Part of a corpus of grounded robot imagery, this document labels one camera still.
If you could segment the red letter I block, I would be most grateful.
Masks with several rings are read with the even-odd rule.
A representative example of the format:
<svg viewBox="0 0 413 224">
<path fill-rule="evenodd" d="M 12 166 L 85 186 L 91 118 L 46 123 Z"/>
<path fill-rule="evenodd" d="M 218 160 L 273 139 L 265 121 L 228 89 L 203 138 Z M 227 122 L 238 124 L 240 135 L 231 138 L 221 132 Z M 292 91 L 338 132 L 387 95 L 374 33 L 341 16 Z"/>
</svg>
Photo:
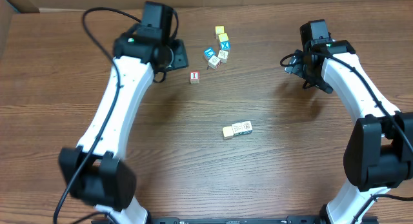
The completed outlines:
<svg viewBox="0 0 413 224">
<path fill-rule="evenodd" d="M 199 71 L 191 71 L 190 72 L 190 83 L 191 84 L 198 84 L 200 82 L 200 73 Z"/>
</svg>

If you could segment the wooden ladybug block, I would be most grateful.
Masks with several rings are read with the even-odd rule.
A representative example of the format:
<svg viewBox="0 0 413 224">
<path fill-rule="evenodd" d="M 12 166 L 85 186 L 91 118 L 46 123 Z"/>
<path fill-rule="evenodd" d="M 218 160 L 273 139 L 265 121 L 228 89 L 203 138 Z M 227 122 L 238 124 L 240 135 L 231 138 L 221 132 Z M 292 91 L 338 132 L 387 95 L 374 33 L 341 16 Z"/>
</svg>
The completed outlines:
<svg viewBox="0 0 413 224">
<path fill-rule="evenodd" d="M 239 136 L 243 134 L 243 126 L 242 123 L 234 123 L 232 124 L 232 131 L 234 136 Z"/>
</svg>

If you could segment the wooden letter K block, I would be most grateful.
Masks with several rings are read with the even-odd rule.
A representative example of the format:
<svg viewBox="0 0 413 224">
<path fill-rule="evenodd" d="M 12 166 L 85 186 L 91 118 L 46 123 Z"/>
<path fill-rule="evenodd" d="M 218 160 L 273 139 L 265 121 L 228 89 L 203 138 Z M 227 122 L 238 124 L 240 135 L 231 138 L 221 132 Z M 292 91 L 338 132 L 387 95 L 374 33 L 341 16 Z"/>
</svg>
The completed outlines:
<svg viewBox="0 0 413 224">
<path fill-rule="evenodd" d="M 222 128 L 223 138 L 224 139 L 231 139 L 234 137 L 234 131 L 232 126 L 227 126 Z"/>
</svg>

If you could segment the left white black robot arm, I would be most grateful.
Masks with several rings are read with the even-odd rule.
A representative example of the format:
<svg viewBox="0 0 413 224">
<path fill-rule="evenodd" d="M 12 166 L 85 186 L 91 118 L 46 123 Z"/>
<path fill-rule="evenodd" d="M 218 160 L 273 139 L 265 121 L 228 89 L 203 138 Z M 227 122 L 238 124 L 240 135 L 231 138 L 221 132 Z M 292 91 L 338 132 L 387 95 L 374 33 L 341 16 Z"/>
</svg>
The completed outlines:
<svg viewBox="0 0 413 224">
<path fill-rule="evenodd" d="M 93 206 L 105 223 L 151 222 L 135 197 L 136 175 L 124 159 L 139 104 L 155 76 L 188 66 L 183 40 L 171 28 L 177 18 L 172 7 L 147 1 L 142 18 L 114 41 L 112 52 L 103 52 L 111 69 L 97 112 L 77 146 L 59 153 L 66 188 L 54 223 L 67 196 Z"/>
</svg>

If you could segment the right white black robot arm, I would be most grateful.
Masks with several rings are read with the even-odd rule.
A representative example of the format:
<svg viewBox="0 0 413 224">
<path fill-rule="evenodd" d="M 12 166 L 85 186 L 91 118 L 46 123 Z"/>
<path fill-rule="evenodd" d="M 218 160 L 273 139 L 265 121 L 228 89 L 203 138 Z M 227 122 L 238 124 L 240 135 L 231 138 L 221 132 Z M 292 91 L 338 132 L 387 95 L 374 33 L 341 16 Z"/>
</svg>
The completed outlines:
<svg viewBox="0 0 413 224">
<path fill-rule="evenodd" d="M 317 216 L 289 216 L 288 223 L 377 223 L 366 217 L 379 198 L 401 200 L 391 189 L 412 179 L 412 113 L 403 113 L 375 86 L 347 40 L 332 39 L 325 20 L 300 29 L 302 50 L 287 57 L 285 72 L 303 88 L 336 92 L 354 128 L 343 155 L 346 181 Z"/>
</svg>

